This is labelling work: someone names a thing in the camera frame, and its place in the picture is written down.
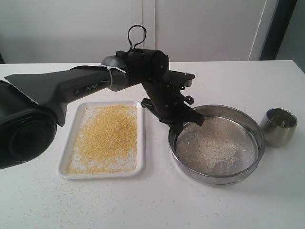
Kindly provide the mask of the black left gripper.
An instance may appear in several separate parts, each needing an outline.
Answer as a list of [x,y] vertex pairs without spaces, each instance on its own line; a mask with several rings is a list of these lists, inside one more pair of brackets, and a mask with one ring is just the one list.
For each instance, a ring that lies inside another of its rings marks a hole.
[[204,115],[189,108],[176,96],[172,87],[164,83],[143,82],[148,98],[141,101],[141,106],[148,109],[158,120],[167,125],[175,125],[175,132],[181,133],[184,122],[196,123],[202,126]]

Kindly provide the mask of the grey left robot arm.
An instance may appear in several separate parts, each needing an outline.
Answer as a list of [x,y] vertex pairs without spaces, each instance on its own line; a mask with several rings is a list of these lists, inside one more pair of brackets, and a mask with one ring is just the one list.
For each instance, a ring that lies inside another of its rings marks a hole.
[[0,83],[0,167],[23,164],[41,155],[65,124],[69,103],[102,89],[114,92],[141,84],[148,97],[142,106],[169,126],[204,116],[181,90],[194,75],[172,71],[169,57],[159,50],[118,51],[98,66],[82,65],[66,71],[12,74]]

